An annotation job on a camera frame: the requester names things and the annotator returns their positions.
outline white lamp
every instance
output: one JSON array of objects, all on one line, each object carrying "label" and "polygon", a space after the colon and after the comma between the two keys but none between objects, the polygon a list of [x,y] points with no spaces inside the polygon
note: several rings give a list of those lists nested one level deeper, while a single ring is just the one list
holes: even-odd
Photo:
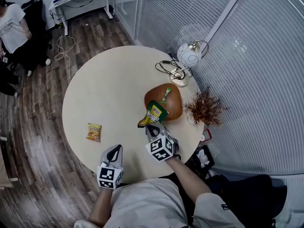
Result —
[{"label": "white lamp", "polygon": [[[207,49],[203,55],[200,50],[199,42],[203,42],[207,45]],[[177,50],[177,59],[184,68],[172,70],[171,75],[169,76],[170,81],[178,87],[186,86],[189,82],[189,76],[185,70],[197,65],[197,63],[206,55],[208,50],[209,44],[204,40],[194,40],[182,44]]]}]

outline person's arm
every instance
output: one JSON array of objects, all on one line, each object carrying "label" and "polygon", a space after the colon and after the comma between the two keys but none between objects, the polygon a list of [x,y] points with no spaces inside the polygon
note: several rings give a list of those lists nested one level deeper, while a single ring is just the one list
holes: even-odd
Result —
[{"label": "person's arm", "polygon": [[3,55],[3,48],[2,48],[2,39],[0,38],[0,60],[2,60],[4,57]]},{"label": "person's arm", "polygon": [[29,30],[29,27],[28,27],[28,24],[27,24],[27,21],[25,20],[25,18],[23,18],[20,21],[20,25],[22,26],[25,34],[27,35],[27,38],[30,40],[32,38],[32,33]]},{"label": "person's arm", "polygon": [[211,193],[210,188],[178,158],[172,157],[166,162],[175,172],[185,192],[194,203],[200,194]]},{"label": "person's arm", "polygon": [[102,228],[111,216],[112,189],[102,188],[88,221]]}]

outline yellow snack bag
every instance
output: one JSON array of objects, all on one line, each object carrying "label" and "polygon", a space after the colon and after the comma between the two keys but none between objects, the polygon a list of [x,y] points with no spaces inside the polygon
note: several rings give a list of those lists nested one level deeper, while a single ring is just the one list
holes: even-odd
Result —
[{"label": "yellow snack bag", "polygon": [[167,115],[167,111],[156,101],[152,100],[148,104],[146,116],[139,121],[137,127],[145,127],[149,124],[161,123]]},{"label": "yellow snack bag", "polygon": [[89,128],[89,133],[87,134],[86,138],[99,142],[100,141],[101,126],[92,125],[90,123],[88,123],[87,126]]}]

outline wooden bowl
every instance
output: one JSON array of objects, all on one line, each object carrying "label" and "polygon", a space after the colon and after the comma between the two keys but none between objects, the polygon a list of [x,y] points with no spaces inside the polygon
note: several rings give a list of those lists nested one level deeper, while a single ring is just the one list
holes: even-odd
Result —
[{"label": "wooden bowl", "polygon": [[[167,87],[171,89],[171,92],[166,97],[166,104],[162,104],[160,102],[166,93]],[[165,118],[165,121],[177,119],[182,114],[180,90],[173,84],[167,83],[149,90],[144,96],[144,104],[146,108],[151,100],[157,101],[163,108],[166,109],[168,115]]]}]

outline cable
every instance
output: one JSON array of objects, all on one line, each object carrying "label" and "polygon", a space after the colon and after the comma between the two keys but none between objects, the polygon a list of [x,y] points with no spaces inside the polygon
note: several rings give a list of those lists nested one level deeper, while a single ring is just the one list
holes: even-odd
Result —
[{"label": "cable", "polygon": [[91,2],[93,2],[94,0],[91,0],[91,1],[89,1],[88,3],[86,3],[86,4],[84,4],[84,5],[81,5],[81,6],[79,6],[79,7],[72,7],[72,6],[68,6],[68,5],[63,5],[63,6],[66,6],[66,7],[69,7],[69,8],[73,8],[73,9],[78,9],[78,8],[81,8],[81,7],[83,7],[83,6],[85,6],[85,5],[88,5],[89,3],[91,3]]},{"label": "cable", "polygon": [[58,16],[58,17],[61,16],[61,18],[59,18],[59,19],[56,19],[56,18],[55,18],[56,20],[61,20],[61,19],[63,18],[63,16],[65,15],[63,11],[62,11],[62,14],[56,14],[56,13],[53,13],[52,11],[50,11],[49,14],[50,14],[50,16],[52,17],[52,19],[53,19],[54,22],[55,22],[55,20],[54,20],[54,15],[55,15],[55,16]]},{"label": "cable", "polygon": [[[57,46],[58,46],[58,54],[56,55],[56,56],[54,56],[54,60],[55,61],[58,61],[58,60],[60,60],[60,59],[62,59],[64,56],[66,56],[67,58],[68,58],[68,65],[69,65],[69,70],[68,70],[68,75],[69,75],[69,77],[70,77],[70,82],[71,82],[71,63],[70,63],[70,57],[67,55],[67,52],[69,52],[74,46],[75,46],[75,38],[74,37],[71,37],[71,36],[62,36],[62,34],[61,34],[61,26],[59,27],[59,31],[60,31],[60,37],[59,37],[59,39],[57,40],[57,42],[56,42],[56,44],[57,44]],[[73,40],[74,40],[74,44],[73,44],[73,46],[69,49],[69,50],[67,50],[67,51],[65,51],[61,46],[60,46],[60,44],[61,44],[61,42],[62,42],[62,38],[72,38]]]},{"label": "cable", "polygon": [[[183,76],[182,75],[176,76],[175,73],[174,74],[171,73],[171,70],[169,71],[169,70],[164,68],[164,64],[170,64],[171,66],[176,67],[175,72],[182,69],[180,66],[178,66],[176,60],[172,57],[171,53],[169,53],[169,56],[172,58],[172,60],[171,61],[164,60],[164,61],[161,61],[161,62],[155,64],[156,70],[158,70],[158,71],[160,71],[164,74],[170,75],[173,79],[183,80],[186,77],[186,74],[185,74],[184,71],[183,71]],[[192,72],[191,68],[188,68],[188,70],[191,72],[191,75],[189,77],[192,77],[193,72]]]}]

